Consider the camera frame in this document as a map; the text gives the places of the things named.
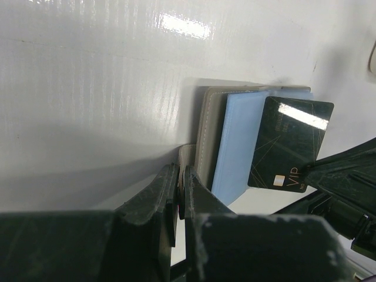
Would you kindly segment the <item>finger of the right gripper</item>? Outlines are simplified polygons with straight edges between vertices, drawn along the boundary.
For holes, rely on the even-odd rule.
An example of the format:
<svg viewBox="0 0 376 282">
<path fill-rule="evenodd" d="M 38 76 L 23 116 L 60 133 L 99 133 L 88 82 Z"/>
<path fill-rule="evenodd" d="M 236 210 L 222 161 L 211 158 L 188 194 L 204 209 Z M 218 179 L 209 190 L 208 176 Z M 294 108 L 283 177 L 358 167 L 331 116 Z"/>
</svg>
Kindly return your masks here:
<svg viewBox="0 0 376 282">
<path fill-rule="evenodd" d="M 375 140 L 310 163 L 304 183 L 363 212 L 375 211 Z"/>
</svg>

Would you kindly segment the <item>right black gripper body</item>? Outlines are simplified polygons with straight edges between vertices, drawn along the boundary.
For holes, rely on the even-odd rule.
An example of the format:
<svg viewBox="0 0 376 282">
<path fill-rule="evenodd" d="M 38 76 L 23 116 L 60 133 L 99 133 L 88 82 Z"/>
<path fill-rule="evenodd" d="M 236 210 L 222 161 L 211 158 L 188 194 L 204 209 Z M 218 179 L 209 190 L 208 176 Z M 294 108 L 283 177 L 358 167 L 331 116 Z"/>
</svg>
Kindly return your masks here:
<svg viewBox="0 0 376 282">
<path fill-rule="evenodd" d="M 328 194 L 315 191 L 276 213 L 321 216 L 337 233 L 352 241 L 353 251 L 363 256 L 375 255 L 375 218 Z"/>
</svg>

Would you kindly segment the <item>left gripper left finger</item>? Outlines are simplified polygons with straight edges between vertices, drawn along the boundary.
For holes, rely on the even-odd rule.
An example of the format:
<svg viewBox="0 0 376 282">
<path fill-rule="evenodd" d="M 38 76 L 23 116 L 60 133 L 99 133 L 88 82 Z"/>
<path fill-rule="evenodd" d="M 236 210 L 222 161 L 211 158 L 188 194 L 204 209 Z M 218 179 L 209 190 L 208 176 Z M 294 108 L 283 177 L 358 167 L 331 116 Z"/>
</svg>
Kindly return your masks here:
<svg viewBox="0 0 376 282">
<path fill-rule="evenodd" d="M 116 210 L 115 281 L 169 281 L 176 243 L 179 167 L 172 163 Z"/>
</svg>

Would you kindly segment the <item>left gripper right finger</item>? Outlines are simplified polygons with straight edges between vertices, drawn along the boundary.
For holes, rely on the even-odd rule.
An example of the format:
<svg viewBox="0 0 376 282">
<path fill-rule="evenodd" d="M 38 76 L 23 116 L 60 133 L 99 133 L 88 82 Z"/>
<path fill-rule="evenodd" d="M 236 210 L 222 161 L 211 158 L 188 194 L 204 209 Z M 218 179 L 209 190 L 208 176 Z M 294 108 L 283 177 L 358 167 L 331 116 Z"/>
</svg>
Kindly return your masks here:
<svg viewBox="0 0 376 282">
<path fill-rule="evenodd" d="M 227 215 L 234 213 L 201 182 L 194 167 L 183 171 L 180 217 L 185 221 L 186 280 L 214 281 L 231 243 L 223 235 Z"/>
</svg>

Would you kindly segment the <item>black VIP credit card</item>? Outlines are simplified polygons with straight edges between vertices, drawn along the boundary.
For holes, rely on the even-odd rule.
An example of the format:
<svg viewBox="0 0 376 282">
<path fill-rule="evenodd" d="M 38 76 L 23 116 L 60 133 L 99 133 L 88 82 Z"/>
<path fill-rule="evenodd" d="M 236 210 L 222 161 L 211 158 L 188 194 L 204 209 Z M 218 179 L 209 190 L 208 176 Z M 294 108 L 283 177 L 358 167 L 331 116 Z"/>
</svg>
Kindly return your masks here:
<svg viewBox="0 0 376 282">
<path fill-rule="evenodd" d="M 317 160 L 333 110 L 331 102 L 267 97 L 248 186 L 304 193 L 303 170 Z"/>
</svg>

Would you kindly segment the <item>grey card holder wallet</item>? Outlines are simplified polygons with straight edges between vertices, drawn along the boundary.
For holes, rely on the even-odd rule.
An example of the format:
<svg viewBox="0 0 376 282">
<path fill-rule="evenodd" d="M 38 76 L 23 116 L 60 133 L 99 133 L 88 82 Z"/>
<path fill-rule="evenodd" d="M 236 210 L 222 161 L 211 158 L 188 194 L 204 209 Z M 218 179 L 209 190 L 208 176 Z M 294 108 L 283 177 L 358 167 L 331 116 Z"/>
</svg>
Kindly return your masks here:
<svg viewBox="0 0 376 282">
<path fill-rule="evenodd" d="M 207 88 L 197 142 L 179 149 L 180 168 L 193 166 L 199 179 L 226 206 L 248 188 L 251 163 L 268 96 L 312 100 L 305 86 Z"/>
</svg>

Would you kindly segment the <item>white plastic tray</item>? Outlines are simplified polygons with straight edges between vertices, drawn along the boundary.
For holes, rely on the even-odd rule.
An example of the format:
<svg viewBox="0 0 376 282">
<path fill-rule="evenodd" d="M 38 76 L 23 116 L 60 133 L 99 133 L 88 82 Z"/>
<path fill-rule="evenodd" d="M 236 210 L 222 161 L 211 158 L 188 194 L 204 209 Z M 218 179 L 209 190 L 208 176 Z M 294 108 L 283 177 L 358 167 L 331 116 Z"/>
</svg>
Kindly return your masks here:
<svg viewBox="0 0 376 282">
<path fill-rule="evenodd" d="M 376 54 L 375 53 L 376 53 L 376 42 L 374 43 L 372 47 L 370 57 L 368 60 L 368 66 L 367 66 L 368 71 L 372 73 L 373 75 L 376 74 Z"/>
</svg>

